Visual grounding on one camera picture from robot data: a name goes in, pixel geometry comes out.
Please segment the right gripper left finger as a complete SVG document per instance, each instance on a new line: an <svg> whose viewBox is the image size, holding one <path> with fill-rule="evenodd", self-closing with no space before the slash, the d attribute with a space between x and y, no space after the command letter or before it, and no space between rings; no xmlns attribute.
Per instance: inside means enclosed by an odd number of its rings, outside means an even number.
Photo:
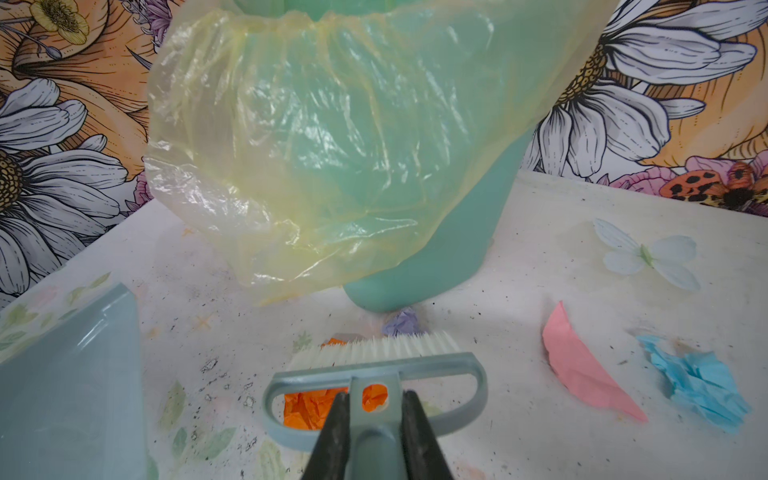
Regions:
<svg viewBox="0 0 768 480"><path fill-rule="evenodd" d="M343 480L351 447L349 394L338 393L320 431L302 480Z"/></svg>

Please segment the grey-blue hand brush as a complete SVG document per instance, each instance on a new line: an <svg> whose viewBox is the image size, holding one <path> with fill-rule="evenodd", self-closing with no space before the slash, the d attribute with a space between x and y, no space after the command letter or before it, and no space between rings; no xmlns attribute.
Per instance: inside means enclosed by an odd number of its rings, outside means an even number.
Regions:
<svg viewBox="0 0 768 480"><path fill-rule="evenodd" d="M428 416L406 381L470 375L471 399ZM273 412L284 395L335 390L321 430L288 427ZM277 373L262 400L263 425L278 444L307 452L307 479L448 479L441 436L460 430L483 412L487 374L470 351L445 331L372 338L312 347Z"/></svg>

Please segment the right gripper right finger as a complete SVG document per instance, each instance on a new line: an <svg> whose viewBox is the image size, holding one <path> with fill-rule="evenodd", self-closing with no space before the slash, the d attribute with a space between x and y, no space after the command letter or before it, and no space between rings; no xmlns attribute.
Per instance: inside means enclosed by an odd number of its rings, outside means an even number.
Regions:
<svg viewBox="0 0 768 480"><path fill-rule="evenodd" d="M401 443L409 480L453 480L422 403L415 391L402 396Z"/></svg>

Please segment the grey-blue dustpan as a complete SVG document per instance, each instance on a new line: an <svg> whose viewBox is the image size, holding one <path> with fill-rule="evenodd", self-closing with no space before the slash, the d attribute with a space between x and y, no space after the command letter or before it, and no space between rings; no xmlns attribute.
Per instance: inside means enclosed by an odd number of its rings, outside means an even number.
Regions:
<svg viewBox="0 0 768 480"><path fill-rule="evenodd" d="M148 476L137 302L119 284L1 365L4 479Z"/></svg>

